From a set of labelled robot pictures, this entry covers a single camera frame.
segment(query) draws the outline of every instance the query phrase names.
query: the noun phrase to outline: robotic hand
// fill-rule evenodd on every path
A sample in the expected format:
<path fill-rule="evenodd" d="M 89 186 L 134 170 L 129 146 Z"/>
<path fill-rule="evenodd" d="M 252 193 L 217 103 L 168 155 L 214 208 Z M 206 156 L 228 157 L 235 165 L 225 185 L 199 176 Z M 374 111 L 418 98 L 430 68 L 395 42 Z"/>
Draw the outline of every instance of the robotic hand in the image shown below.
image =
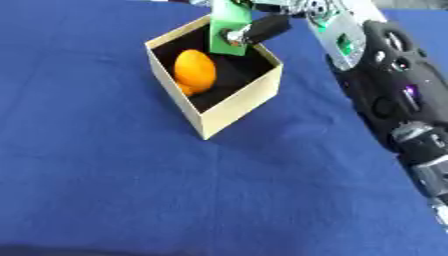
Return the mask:
<path fill-rule="evenodd" d="M 307 20 L 355 111 L 396 153 L 448 231 L 448 83 L 425 51 L 370 0 L 233 1 L 278 14 L 238 31 L 223 30 L 234 45 L 283 32 L 278 28 L 288 27 L 286 16 Z"/>

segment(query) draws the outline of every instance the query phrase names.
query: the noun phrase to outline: blue tablecloth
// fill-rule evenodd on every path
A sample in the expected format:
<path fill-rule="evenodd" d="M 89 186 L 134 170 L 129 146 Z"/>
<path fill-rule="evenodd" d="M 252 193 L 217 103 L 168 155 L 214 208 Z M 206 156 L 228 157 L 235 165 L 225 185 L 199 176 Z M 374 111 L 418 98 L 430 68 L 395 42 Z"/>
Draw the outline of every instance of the blue tablecloth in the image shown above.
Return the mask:
<path fill-rule="evenodd" d="M 208 12 L 0 2 L 0 244 L 198 256 L 446 256 L 448 236 L 303 21 L 277 97 L 201 141 L 143 43 Z M 448 15 L 389 11 L 448 74 Z"/>

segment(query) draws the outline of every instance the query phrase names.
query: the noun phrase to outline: purple light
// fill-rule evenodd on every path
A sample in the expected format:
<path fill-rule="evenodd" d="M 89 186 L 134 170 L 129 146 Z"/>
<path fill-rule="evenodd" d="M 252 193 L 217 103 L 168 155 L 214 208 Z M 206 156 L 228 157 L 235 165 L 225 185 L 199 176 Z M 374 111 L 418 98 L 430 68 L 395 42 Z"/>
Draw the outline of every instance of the purple light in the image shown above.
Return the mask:
<path fill-rule="evenodd" d="M 408 86 L 406 86 L 405 90 L 412 97 L 415 97 L 417 94 L 417 89 L 415 88 L 415 86 L 408 85 Z"/>

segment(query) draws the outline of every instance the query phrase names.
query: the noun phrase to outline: table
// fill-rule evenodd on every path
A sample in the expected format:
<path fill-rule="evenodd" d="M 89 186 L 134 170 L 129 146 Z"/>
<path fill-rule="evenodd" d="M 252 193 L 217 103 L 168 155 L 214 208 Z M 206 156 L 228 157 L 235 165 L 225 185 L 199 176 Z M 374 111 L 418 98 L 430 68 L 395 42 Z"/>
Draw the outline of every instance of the table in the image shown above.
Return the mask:
<path fill-rule="evenodd" d="M 207 12 L 123 0 L 0 3 L 0 244 L 447 255 L 448 237 L 352 111 L 302 21 L 266 43 L 285 62 L 279 95 L 198 138 L 151 74 L 143 43 Z M 437 28 L 446 13 L 387 15 L 448 74 L 448 37 Z"/>

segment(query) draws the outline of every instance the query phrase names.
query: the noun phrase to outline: green cube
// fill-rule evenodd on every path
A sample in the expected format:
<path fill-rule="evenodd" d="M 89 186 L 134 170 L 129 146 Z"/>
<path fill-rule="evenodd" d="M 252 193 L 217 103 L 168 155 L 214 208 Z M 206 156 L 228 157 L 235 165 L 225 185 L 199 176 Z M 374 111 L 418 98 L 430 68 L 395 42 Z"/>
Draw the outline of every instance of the green cube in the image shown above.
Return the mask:
<path fill-rule="evenodd" d="M 247 46 L 229 45 L 220 35 L 223 28 L 237 30 L 252 22 L 251 11 L 231 0 L 213 0 L 210 19 L 210 52 L 244 56 Z"/>

